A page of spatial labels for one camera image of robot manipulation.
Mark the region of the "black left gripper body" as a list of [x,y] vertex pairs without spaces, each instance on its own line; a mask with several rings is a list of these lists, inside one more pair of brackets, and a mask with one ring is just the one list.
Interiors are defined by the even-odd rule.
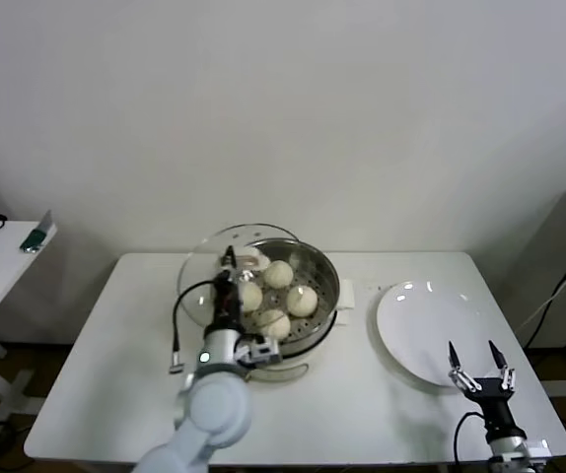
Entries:
[[238,283],[230,272],[221,272],[214,279],[213,326],[216,329],[243,331],[243,308]]

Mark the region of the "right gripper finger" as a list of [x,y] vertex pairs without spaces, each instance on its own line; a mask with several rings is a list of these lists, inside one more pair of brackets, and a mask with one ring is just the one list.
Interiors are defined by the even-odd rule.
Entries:
[[514,390],[516,383],[516,373],[512,369],[503,353],[497,348],[492,340],[489,341],[489,348],[494,360],[494,363],[499,370],[501,379],[501,389],[502,390]]
[[449,377],[453,384],[462,392],[477,392],[480,390],[480,383],[468,374],[460,363],[460,358],[452,342],[449,342]]

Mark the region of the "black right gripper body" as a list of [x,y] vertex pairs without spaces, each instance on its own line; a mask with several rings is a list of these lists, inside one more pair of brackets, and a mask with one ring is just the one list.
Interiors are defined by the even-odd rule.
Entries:
[[497,377],[476,378],[480,388],[467,388],[464,396],[476,403],[484,418],[487,433],[513,433],[516,423],[509,407],[513,391],[502,388]]

